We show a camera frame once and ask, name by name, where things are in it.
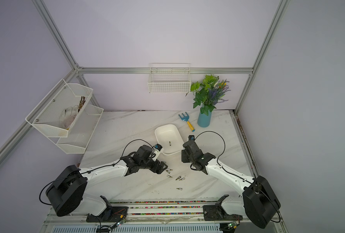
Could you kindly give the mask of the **white plastic storage box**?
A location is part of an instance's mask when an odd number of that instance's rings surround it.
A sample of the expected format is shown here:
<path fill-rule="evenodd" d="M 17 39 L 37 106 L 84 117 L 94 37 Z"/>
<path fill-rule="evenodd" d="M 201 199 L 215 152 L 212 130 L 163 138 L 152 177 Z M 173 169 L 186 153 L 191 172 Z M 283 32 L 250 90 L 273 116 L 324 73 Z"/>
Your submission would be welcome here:
<path fill-rule="evenodd" d="M 183 139 L 178 128 L 173 124 L 167 124 L 155 129 L 157 142 L 163 147 L 163 154 L 166 156 L 181 153 L 183 150 Z"/>

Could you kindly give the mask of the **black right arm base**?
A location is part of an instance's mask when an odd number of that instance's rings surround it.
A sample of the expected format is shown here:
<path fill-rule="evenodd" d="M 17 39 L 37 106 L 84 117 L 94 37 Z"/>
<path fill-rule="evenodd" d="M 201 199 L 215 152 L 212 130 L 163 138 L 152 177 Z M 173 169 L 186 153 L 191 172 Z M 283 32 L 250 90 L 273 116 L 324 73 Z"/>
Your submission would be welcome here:
<path fill-rule="evenodd" d="M 225 198 L 229 197 L 229 195 L 223 195 L 214 205 L 204 205 L 203 206 L 203 213 L 204 213 L 204 220 L 205 221 L 216 221 L 216 220 L 243 220 L 241 215 L 232 214 L 229 215 L 221 206 L 222 202 Z"/>

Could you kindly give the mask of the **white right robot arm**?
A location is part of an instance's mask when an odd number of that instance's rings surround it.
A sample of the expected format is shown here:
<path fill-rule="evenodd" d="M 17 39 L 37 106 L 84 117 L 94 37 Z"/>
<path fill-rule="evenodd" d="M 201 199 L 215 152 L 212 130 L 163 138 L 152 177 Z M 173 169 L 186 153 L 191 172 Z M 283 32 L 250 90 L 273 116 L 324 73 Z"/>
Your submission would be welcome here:
<path fill-rule="evenodd" d="M 211 153 L 203 153 L 195 140 L 183 144 L 181 157 L 182 162 L 191 163 L 193 170 L 217 178 L 240 195 L 241 202 L 230 201 L 228 195 L 224 195 L 217 202 L 216 209 L 223 210 L 227 215 L 246 216 L 257 227 L 264 229 L 281 208 L 266 178 L 254 178 L 232 169 Z"/>

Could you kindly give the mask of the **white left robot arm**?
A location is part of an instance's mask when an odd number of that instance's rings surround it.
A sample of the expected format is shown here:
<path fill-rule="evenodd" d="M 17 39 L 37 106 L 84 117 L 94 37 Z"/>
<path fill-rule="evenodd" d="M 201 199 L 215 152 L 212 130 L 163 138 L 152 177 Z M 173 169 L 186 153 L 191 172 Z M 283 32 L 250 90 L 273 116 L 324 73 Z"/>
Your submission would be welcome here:
<path fill-rule="evenodd" d="M 46 196 L 58 217 L 75 211 L 99 216 L 111 205 L 104 196 L 91 195 L 87 189 L 110 179 L 137 173 L 139 170 L 161 174 L 168 168 L 166 163 L 158 160 L 163 151 L 160 144 L 153 147 L 143 145 L 137 151 L 121 157 L 118 162 L 89 169 L 68 166 L 48 185 Z"/>

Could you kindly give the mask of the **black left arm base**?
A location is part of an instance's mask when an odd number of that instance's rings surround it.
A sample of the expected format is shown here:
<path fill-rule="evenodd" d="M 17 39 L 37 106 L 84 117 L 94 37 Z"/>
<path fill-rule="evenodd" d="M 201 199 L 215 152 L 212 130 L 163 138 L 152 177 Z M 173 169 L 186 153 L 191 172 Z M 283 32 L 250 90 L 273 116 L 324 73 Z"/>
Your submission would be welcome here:
<path fill-rule="evenodd" d="M 114 222 L 120 223 L 127 217 L 127 206 L 112 206 L 105 196 L 100 196 L 101 209 L 88 213 L 86 222 L 103 223 Z"/>

